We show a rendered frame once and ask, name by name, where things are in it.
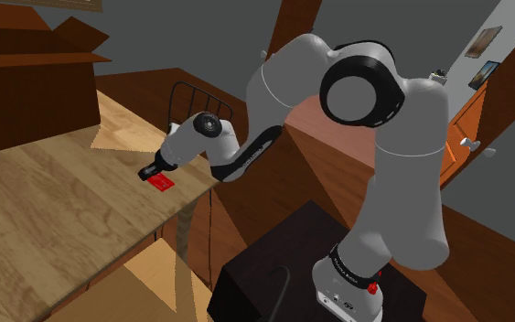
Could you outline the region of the red flat card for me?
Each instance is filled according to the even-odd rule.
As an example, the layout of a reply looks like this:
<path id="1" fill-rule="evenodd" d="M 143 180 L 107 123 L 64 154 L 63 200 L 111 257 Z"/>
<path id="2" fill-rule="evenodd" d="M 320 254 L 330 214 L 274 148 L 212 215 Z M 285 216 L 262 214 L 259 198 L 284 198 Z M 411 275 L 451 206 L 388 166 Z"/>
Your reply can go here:
<path id="1" fill-rule="evenodd" d="M 160 191 L 166 191 L 175 186 L 175 183 L 166 176 L 164 176 L 162 173 L 158 173 L 154 176 L 151 176 L 146 181 Z"/>

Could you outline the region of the light wooden table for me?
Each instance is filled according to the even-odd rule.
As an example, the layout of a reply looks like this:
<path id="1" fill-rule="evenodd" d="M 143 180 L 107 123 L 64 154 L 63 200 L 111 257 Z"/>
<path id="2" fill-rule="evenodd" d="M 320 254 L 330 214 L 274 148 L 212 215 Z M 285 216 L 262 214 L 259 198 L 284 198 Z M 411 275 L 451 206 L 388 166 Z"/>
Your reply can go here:
<path id="1" fill-rule="evenodd" d="M 203 157 L 140 179 L 163 133 L 98 102 L 100 124 L 0 151 L 0 322 L 38 322 L 215 185 Z"/>

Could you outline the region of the brown cardboard box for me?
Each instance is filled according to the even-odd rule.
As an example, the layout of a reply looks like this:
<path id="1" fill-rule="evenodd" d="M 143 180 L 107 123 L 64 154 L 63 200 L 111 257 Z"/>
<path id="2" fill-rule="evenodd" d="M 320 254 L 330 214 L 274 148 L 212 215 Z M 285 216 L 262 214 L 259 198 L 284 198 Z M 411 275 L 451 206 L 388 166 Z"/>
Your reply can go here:
<path id="1" fill-rule="evenodd" d="M 30 6 L 0 4 L 0 150 L 99 124 L 94 51 L 107 37 L 75 17 L 50 28 Z"/>

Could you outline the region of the dark robot stand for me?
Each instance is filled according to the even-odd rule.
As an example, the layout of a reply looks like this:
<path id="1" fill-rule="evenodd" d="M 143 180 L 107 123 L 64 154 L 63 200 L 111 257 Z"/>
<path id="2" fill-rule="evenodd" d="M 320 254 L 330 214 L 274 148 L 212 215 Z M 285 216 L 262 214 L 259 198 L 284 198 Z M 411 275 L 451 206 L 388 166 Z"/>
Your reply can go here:
<path id="1" fill-rule="evenodd" d="M 308 201 L 222 267 L 210 317 L 214 322 L 342 322 L 317 302 L 312 269 L 348 232 Z"/>

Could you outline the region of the orange wooden door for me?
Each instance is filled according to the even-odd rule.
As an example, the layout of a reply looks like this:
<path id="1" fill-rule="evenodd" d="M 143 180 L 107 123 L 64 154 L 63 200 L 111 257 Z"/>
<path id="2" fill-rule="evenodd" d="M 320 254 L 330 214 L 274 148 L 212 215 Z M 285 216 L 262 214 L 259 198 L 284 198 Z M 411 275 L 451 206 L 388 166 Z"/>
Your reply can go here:
<path id="1" fill-rule="evenodd" d="M 477 130 L 487 85 L 488 82 L 485 81 L 448 126 L 440 173 L 441 189 L 456 175 L 469 155 L 480 145 L 477 140 Z"/>

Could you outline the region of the dark framed wall picture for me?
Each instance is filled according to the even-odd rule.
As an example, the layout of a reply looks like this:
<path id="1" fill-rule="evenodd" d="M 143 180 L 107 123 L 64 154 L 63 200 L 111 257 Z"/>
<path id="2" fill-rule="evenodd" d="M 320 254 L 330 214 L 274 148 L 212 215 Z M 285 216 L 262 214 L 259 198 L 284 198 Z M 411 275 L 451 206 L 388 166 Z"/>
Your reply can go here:
<path id="1" fill-rule="evenodd" d="M 488 60 L 469 82 L 468 87 L 477 91 L 499 66 L 499 62 Z"/>

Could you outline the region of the brown framed wall picture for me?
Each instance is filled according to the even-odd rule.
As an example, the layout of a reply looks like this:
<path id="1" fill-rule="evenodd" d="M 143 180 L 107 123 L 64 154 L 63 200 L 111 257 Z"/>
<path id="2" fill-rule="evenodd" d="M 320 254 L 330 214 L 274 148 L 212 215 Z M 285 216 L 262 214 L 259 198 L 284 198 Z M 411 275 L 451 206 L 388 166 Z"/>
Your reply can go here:
<path id="1" fill-rule="evenodd" d="M 499 34 L 502 28 L 503 26 L 483 29 L 469 46 L 464 56 L 467 58 L 478 59 L 488 48 L 493 39 Z"/>

